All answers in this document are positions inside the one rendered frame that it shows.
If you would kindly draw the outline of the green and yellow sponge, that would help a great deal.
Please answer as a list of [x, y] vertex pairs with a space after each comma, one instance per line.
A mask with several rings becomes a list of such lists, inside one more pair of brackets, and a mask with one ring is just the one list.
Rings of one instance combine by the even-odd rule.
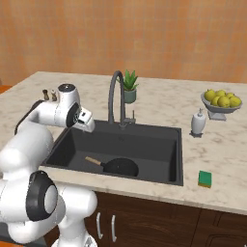
[[198, 177], [198, 184], [202, 187], [211, 187], [212, 175], [210, 172], [200, 171]]

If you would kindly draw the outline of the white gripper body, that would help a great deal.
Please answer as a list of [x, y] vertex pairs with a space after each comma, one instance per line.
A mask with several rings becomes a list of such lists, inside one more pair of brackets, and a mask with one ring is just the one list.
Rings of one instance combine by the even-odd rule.
[[95, 128], [96, 128], [96, 124], [93, 118], [90, 118], [86, 123], [81, 123], [81, 122], [77, 122], [74, 125], [75, 128], [83, 130], [84, 132], [90, 132], [92, 133]]

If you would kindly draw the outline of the grey fruit bowl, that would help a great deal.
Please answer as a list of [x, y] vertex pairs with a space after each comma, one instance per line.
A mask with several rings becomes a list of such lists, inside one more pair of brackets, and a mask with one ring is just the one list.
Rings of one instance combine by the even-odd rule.
[[225, 121], [227, 119], [226, 114], [231, 114], [235, 110], [241, 108], [241, 105], [234, 108], [223, 108], [219, 106], [213, 106], [210, 104], [208, 100], [205, 99], [205, 94], [201, 94], [201, 100], [207, 109], [208, 117], [211, 120], [215, 120], [215, 121]]

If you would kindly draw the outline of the dark grey arched tap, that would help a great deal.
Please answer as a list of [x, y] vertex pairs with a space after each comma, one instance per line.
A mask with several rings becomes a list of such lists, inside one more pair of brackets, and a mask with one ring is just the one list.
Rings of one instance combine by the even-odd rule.
[[125, 115], [125, 106], [128, 103], [124, 102], [124, 75], [119, 71], [116, 70], [113, 74], [110, 83], [109, 89], [109, 96], [108, 96], [108, 123], [114, 123], [114, 92], [115, 92], [115, 85], [116, 82], [120, 83], [120, 90], [121, 90], [121, 116], [120, 116], [120, 128], [125, 129], [128, 124], [135, 124], [136, 119], [134, 116], [128, 118]]

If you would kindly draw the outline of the dark grey sink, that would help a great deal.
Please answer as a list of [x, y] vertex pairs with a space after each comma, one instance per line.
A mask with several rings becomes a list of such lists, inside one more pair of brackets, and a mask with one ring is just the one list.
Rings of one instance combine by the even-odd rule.
[[139, 180], [183, 185], [181, 130], [176, 127], [96, 121], [93, 132], [65, 129], [55, 141], [47, 167], [101, 175], [103, 168], [86, 158], [106, 163], [114, 158], [133, 160]]

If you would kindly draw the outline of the green plant in pot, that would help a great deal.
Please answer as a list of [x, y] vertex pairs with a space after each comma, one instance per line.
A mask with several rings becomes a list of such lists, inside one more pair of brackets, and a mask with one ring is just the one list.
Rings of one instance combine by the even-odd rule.
[[124, 102], [131, 104], [136, 100], [137, 91], [136, 88], [138, 84], [136, 83], [138, 76], [135, 74], [135, 71], [129, 72], [125, 71], [123, 78], [123, 92], [124, 92]]

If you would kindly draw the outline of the dark brown cupboard door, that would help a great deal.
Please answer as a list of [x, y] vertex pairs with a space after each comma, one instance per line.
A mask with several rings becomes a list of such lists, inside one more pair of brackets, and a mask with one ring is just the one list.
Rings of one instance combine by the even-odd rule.
[[247, 247], [247, 216], [202, 209], [191, 247]]
[[191, 206], [108, 195], [107, 213], [116, 215], [111, 247], [191, 247], [200, 210]]
[[62, 222], [44, 236], [47, 247], [97, 247], [94, 191], [81, 194], [63, 192], [66, 215]]

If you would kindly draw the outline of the white soap dispenser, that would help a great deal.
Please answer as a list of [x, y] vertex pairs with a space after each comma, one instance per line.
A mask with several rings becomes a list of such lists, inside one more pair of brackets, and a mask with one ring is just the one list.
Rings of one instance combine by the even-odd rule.
[[191, 135], [193, 137], [201, 137], [206, 125], [206, 116], [203, 114], [203, 109], [200, 108], [195, 113], [191, 120]]

